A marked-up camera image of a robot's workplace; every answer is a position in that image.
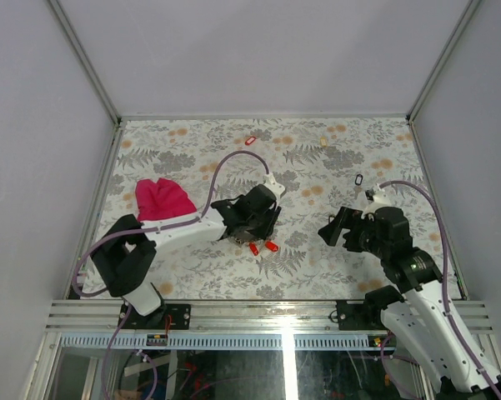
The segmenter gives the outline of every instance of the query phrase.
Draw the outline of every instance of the floral pattern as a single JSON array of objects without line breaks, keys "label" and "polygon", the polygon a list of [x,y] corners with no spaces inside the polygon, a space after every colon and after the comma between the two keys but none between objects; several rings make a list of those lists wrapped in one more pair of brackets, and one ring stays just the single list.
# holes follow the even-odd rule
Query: floral pattern
[{"label": "floral pattern", "polygon": [[[245,146],[252,136],[257,140]],[[159,253],[147,279],[165,298],[362,298],[387,284],[378,259],[346,252],[340,245],[328,247],[317,231],[341,206],[365,207],[363,193],[376,183],[406,179],[423,184],[413,137],[402,118],[127,122],[96,239],[122,215],[137,215],[134,191],[140,179],[172,179],[201,209],[218,162],[242,149],[262,156],[287,188],[273,234],[279,251],[258,243],[260,254],[254,256],[247,245],[224,240]],[[214,198],[244,194],[262,182],[263,174],[255,159],[236,156],[219,173]],[[360,187],[354,185],[357,174],[363,175]],[[440,266],[440,237],[429,205],[407,187],[388,193],[408,216],[415,244]],[[451,295],[458,298],[453,272],[449,281]],[[88,264],[84,290],[102,286]]]}]

